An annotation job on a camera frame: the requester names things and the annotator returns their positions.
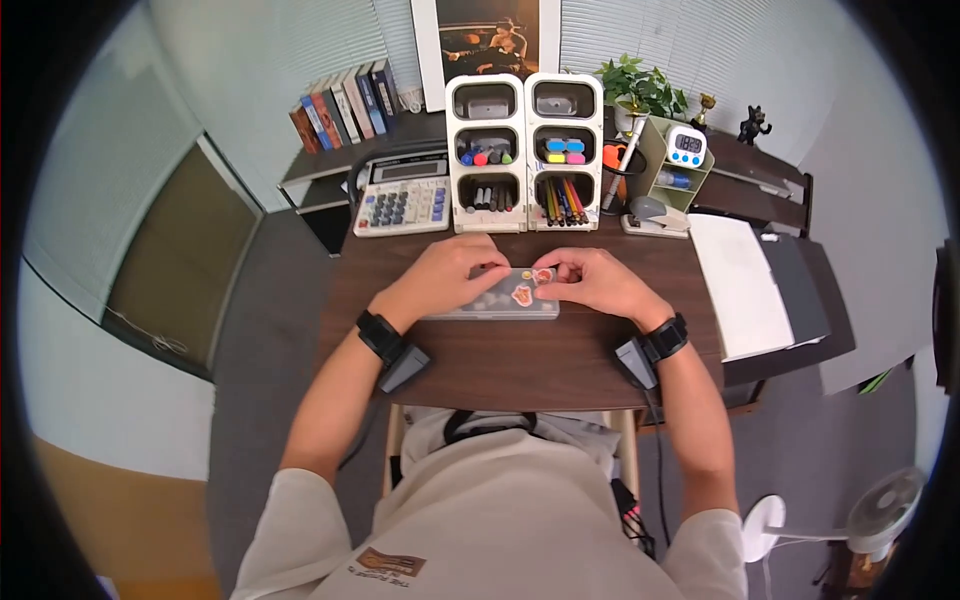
plastic case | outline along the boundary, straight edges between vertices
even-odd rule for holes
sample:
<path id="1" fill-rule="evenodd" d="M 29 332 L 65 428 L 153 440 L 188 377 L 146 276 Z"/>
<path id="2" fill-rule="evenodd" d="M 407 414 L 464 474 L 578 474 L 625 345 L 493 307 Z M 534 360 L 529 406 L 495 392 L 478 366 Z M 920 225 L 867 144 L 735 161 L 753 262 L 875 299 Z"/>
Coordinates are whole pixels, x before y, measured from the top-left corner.
<path id="1" fill-rule="evenodd" d="M 523 85 L 526 112 L 527 228 L 532 231 L 597 229 L 600 223 L 600 179 L 603 139 L 603 88 L 590 75 L 534 73 Z M 575 141 L 576 148 L 565 142 Z M 555 145 L 564 148 L 553 148 Z M 576 155 L 576 162 L 569 161 Z M 569 185 L 576 193 L 579 210 L 559 222 L 551 215 L 550 196 L 565 200 L 565 194 L 545 193 Z"/>
<path id="2" fill-rule="evenodd" d="M 450 156 L 453 230 L 520 233 L 527 230 L 527 149 L 523 83 L 514 75 L 461 75 L 446 85 L 446 139 Z M 508 152 L 509 163 L 464 160 L 471 148 Z M 477 189 L 509 197 L 510 210 L 478 207 Z"/>
<path id="3" fill-rule="evenodd" d="M 480 276 L 475 269 L 470 278 Z M 475 301 L 442 315 L 426 317 L 433 321 L 548 321 L 560 316 L 557 300 L 538 300 L 534 290 L 557 280 L 556 269 L 511 269 L 490 290 Z"/>

trophy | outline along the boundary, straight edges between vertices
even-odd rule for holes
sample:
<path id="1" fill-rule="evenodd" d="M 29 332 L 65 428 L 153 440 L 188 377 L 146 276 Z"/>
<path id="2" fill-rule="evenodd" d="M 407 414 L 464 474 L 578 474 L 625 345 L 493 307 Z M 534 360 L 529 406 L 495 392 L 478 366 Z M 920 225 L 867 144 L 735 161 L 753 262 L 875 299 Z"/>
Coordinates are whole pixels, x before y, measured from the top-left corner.
<path id="1" fill-rule="evenodd" d="M 707 111 L 717 105 L 716 98 L 709 94 L 700 94 L 700 112 L 690 119 L 690 125 L 693 129 L 700 132 L 707 131 Z"/>

electric fan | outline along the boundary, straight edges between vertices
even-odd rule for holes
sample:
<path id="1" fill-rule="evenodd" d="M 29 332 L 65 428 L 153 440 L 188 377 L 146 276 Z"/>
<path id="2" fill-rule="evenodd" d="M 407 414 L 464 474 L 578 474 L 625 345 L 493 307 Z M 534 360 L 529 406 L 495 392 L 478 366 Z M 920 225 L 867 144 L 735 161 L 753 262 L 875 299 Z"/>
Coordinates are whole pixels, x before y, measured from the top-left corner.
<path id="1" fill-rule="evenodd" d="M 743 521 L 743 550 L 748 563 L 759 561 L 773 549 L 777 540 L 846 540 L 857 554 L 870 554 L 879 561 L 887 555 L 894 539 L 903 531 L 920 500 L 924 473 L 907 467 L 887 475 L 863 494 L 850 514 L 847 527 L 825 533 L 806 533 L 784 527 L 786 504 L 783 498 L 763 496 Z"/>

white pot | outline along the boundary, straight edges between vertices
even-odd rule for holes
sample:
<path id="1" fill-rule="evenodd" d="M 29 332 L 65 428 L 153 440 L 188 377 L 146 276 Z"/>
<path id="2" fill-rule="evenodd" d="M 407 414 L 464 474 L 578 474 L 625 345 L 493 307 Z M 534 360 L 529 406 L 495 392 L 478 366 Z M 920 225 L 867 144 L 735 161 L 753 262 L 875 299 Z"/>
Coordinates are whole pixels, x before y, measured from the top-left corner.
<path id="1" fill-rule="evenodd" d="M 649 112 L 645 112 L 645 113 L 631 112 L 625 109 L 624 107 L 620 106 L 619 104 L 614 104 L 613 105 L 613 125 L 616 127 L 616 130 L 623 133 L 624 136 L 630 137 L 629 133 L 634 129 L 635 121 L 637 119 L 640 119 L 645 123 L 647 120 L 647 115 L 649 114 L 650 114 Z"/>

sticker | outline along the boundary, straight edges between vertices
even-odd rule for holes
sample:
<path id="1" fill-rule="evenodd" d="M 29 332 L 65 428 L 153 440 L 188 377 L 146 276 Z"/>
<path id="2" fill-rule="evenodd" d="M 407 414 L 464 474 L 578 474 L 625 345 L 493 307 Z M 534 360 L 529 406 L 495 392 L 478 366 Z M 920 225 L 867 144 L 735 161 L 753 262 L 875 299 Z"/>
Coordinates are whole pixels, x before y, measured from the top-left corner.
<path id="1" fill-rule="evenodd" d="M 370 547 L 364 550 L 356 560 L 366 568 L 382 568 L 410 577 L 417 577 L 417 573 L 420 573 L 426 564 L 426 559 L 400 554 L 381 554 Z"/>
<path id="2" fill-rule="evenodd" d="M 511 294 L 520 306 L 529 306 L 534 303 L 534 295 L 530 292 L 530 286 L 518 285 Z"/>
<path id="3" fill-rule="evenodd" d="M 553 271 L 550 269 L 537 269 L 534 271 L 534 283 L 543 285 L 553 281 Z"/>

